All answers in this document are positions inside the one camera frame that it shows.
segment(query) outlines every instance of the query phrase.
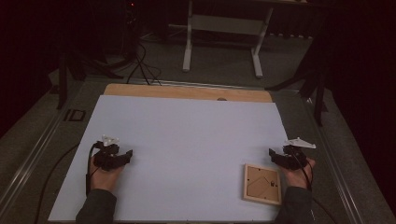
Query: white paper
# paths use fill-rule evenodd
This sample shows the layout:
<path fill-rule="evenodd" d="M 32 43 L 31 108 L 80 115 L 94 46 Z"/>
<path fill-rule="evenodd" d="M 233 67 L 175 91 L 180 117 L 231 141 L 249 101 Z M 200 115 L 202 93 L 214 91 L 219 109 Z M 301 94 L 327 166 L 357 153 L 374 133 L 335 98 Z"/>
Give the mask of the white paper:
<path fill-rule="evenodd" d="M 244 164 L 274 167 L 287 136 L 273 103 L 100 97 L 49 216 L 72 221 L 84 204 L 93 143 L 133 149 L 114 192 L 116 221 L 268 221 L 276 205 L 242 200 Z"/>

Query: wire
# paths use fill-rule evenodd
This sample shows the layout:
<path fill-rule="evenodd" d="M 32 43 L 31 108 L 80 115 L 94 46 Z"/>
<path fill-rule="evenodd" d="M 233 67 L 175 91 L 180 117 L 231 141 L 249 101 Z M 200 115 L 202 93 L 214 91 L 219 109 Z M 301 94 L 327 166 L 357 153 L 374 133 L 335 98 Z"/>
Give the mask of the wire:
<path fill-rule="evenodd" d="M 143 49 L 143 51 L 144 51 L 144 56 L 146 56 L 146 53 L 147 53 L 146 48 L 145 48 L 142 44 L 140 44 L 140 43 L 139 43 L 138 45 Z M 158 67 L 150 66 L 150 65 L 144 63 L 143 60 L 144 60 L 144 57 L 142 57 L 141 63 L 146 67 L 146 69 L 148 70 L 148 72 L 149 72 L 149 73 L 152 75 L 152 77 L 153 77 L 151 83 L 152 83 L 154 80 L 156 80 L 156 81 L 158 82 L 158 84 L 160 84 L 160 86 L 161 86 L 162 84 L 161 84 L 160 80 L 158 79 L 158 77 L 159 77 L 159 76 L 161 75 L 161 73 L 162 73 L 161 69 L 158 68 Z M 158 75 L 158 76 L 155 76 L 155 75 L 151 72 L 151 70 L 149 70 L 149 67 L 152 67 L 152 68 L 154 68 L 154 69 L 157 69 L 157 70 L 159 71 L 159 75 Z"/>
<path fill-rule="evenodd" d="M 143 76 L 143 78 L 146 80 L 146 82 L 147 82 L 148 85 L 149 85 L 149 80 L 148 80 L 148 78 L 146 77 L 145 72 L 143 71 L 142 60 L 139 58 L 139 56 L 136 56 L 136 59 L 137 59 L 137 62 L 138 62 L 137 65 L 139 66 L 140 71 L 142 72 L 142 76 Z"/>
<path fill-rule="evenodd" d="M 304 169 L 304 167 L 301 165 L 300 161 L 297 159 L 296 155 L 294 154 L 294 151 L 291 151 L 291 155 L 294 157 L 294 159 L 298 162 L 298 164 L 300 165 L 300 169 L 303 171 L 303 174 L 306 178 L 306 183 L 308 185 L 308 189 L 309 191 L 312 191 L 312 183 L 314 181 L 314 169 L 312 168 L 311 163 L 309 163 L 309 161 L 307 162 L 309 167 L 311 168 L 311 181 L 309 181 L 308 175 L 306 174 L 306 171 Z M 312 197 L 312 200 L 321 207 L 321 209 L 323 209 L 323 211 L 330 217 L 330 219 L 337 224 L 337 221 L 335 220 L 334 216 L 330 213 L 330 211 L 322 204 L 320 203 L 316 198 Z"/>
<path fill-rule="evenodd" d="M 138 43 L 138 45 L 143 49 L 143 56 L 142 56 L 142 61 L 146 58 L 146 48 L 143 47 L 143 45 L 141 45 L 140 43 Z M 131 79 L 131 77 L 134 75 L 134 72 L 136 71 L 136 69 L 140 67 L 140 62 L 138 61 L 136 67 L 132 70 L 131 74 L 128 76 L 127 80 L 126 80 L 126 84 L 129 84 L 129 80 Z"/>
<path fill-rule="evenodd" d="M 319 205 L 319 207 L 321 207 L 321 209 L 323 209 L 323 211 L 327 214 L 327 216 L 330 217 L 330 219 L 332 220 L 332 222 L 334 222 L 335 224 L 337 224 L 338 222 L 335 220 L 335 217 L 332 215 L 332 213 L 327 210 L 327 208 L 320 203 L 316 198 L 312 197 L 312 201 L 314 201 L 317 205 Z"/>
<path fill-rule="evenodd" d="M 121 68 L 126 65 L 127 65 L 127 67 L 129 67 L 129 66 L 131 66 L 132 63 L 134 63 L 134 53 L 132 53 L 132 52 L 128 53 L 124 57 L 124 59 L 120 62 L 111 63 L 111 64 L 103 64 L 100 62 L 98 62 L 98 63 L 101 64 L 103 67 L 110 69 L 110 70 L 115 70 L 115 69 Z"/>
<path fill-rule="evenodd" d="M 174 33 L 168 35 L 168 37 L 172 37 L 172 36 L 174 36 L 174 35 L 178 35 L 178 34 L 183 33 L 183 32 L 185 32 L 185 31 L 187 31 L 187 28 L 183 28 L 183 29 L 181 29 L 181 30 L 179 30 L 179 31 L 176 31 L 176 32 L 174 32 Z M 155 38 L 149 39 L 148 37 L 151 36 L 151 35 L 155 35 L 155 34 L 154 34 L 153 32 L 151 32 L 151 33 L 148 33 L 148 34 L 146 34 L 146 35 L 140 36 L 139 39 L 141 39 L 141 40 L 143 40 L 143 41 L 148 41 L 148 42 L 160 42 L 160 41 L 162 41 L 162 39 L 159 38 L 158 36 L 154 36 Z"/>
<path fill-rule="evenodd" d="M 114 73 L 119 73 L 122 72 L 123 70 L 128 69 L 129 67 L 131 67 L 134 64 L 134 62 L 129 63 L 128 65 L 124 66 L 123 68 L 120 68 L 120 70 L 114 71 Z"/>
<path fill-rule="evenodd" d="M 78 147 L 78 145 L 79 145 L 79 143 L 76 144 L 75 146 L 71 147 L 70 149 L 68 149 L 68 150 L 62 155 L 62 157 L 61 157 L 59 160 L 56 161 L 56 163 L 52 166 L 51 170 L 49 171 L 49 175 L 47 176 L 47 179 L 46 179 L 46 181 L 44 182 L 43 189 L 41 190 L 41 193 L 40 193 L 40 199 L 39 199 L 39 201 L 38 201 L 38 207 L 37 207 L 37 210 L 36 210 L 36 212 L 35 212 L 35 224 L 38 222 L 38 218 L 39 218 L 39 215 L 40 215 L 40 209 L 41 209 L 41 203 L 43 202 L 44 192 L 46 191 L 47 184 L 48 184 L 48 182 L 49 182 L 49 180 L 50 180 L 50 177 L 52 176 L 53 171 L 54 171 L 55 168 L 58 166 L 59 162 L 61 162 L 61 160 L 62 160 L 67 154 L 69 154 L 69 153 L 70 153 L 71 151 L 73 151 L 76 147 Z"/>
<path fill-rule="evenodd" d="M 100 167 L 96 167 L 96 169 L 92 172 L 91 177 L 99 170 Z"/>
<path fill-rule="evenodd" d="M 297 157 L 296 157 L 296 155 L 295 155 L 295 153 L 294 153 L 293 150 L 291 150 L 291 155 L 294 157 L 294 159 L 295 159 L 295 160 L 297 161 L 297 163 L 300 165 L 300 169 L 303 171 L 303 174 L 304 174 L 304 176 L 305 176 L 305 178 L 306 178 L 306 183 L 307 183 L 308 190 L 309 190 L 309 191 L 312 191 L 312 179 L 311 179 L 311 181 L 309 180 L 309 177 L 308 177 L 308 175 L 306 174 L 306 171 L 305 171 L 303 165 L 302 165 L 302 164 L 300 163 L 300 161 L 297 159 Z"/>
<path fill-rule="evenodd" d="M 92 152 L 93 149 L 96 147 L 96 143 L 92 145 L 91 149 L 90 149 L 90 153 L 88 154 L 88 166 L 87 166 L 87 174 L 90 173 L 91 170 L 91 157 L 92 157 Z"/>

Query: sleeve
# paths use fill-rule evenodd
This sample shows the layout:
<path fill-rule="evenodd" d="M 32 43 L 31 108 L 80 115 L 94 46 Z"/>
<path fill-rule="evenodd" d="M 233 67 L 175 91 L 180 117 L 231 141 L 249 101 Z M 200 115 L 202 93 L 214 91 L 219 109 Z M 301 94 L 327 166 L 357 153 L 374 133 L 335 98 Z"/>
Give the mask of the sleeve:
<path fill-rule="evenodd" d="M 93 189 L 76 216 L 77 224 L 111 224 L 117 198 L 107 190 Z"/>
<path fill-rule="evenodd" d="M 311 210 L 311 191 L 297 187 L 288 187 L 275 219 L 275 224 L 314 223 Z"/>

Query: table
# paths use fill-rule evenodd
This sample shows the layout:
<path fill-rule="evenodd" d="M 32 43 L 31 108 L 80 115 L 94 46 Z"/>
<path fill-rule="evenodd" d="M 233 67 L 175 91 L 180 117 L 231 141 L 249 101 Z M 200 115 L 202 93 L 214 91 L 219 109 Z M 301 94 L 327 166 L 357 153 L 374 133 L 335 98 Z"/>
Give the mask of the table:
<path fill-rule="evenodd" d="M 278 0 L 278 1 L 262 1 L 269 3 L 290 3 L 290 4 L 306 4 L 305 0 L 296 2 L 294 0 Z M 266 16 L 263 21 L 257 20 L 244 20 L 235 18 L 224 18 L 216 16 L 196 15 L 192 13 L 192 0 L 189 2 L 189 17 L 187 20 L 187 44 L 184 52 L 183 71 L 190 71 L 192 43 L 191 36 L 192 30 L 205 30 L 215 32 L 225 32 L 242 35 L 257 35 L 258 41 L 254 48 L 251 49 L 251 57 L 254 65 L 256 77 L 262 77 L 262 66 L 260 64 L 259 52 L 262 47 L 265 33 L 267 31 L 273 7 L 269 7 L 265 12 Z"/>
<path fill-rule="evenodd" d="M 218 98 L 228 101 L 213 101 Z M 267 148 L 281 150 L 287 139 L 275 104 L 257 102 L 269 103 L 271 97 L 265 91 L 109 85 L 93 111 L 49 220 L 74 220 L 85 198 L 88 150 L 104 130 L 120 138 L 120 153 L 134 149 L 115 190 L 115 220 L 273 220 L 277 206 L 242 200 L 243 165 L 276 167 Z"/>

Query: small wooden board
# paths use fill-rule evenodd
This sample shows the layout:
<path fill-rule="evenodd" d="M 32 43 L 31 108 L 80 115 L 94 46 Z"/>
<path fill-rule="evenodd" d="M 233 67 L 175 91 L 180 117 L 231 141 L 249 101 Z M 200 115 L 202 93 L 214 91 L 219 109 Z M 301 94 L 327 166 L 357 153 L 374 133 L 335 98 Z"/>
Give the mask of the small wooden board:
<path fill-rule="evenodd" d="M 245 164 L 244 199 L 269 204 L 282 204 L 277 170 Z"/>

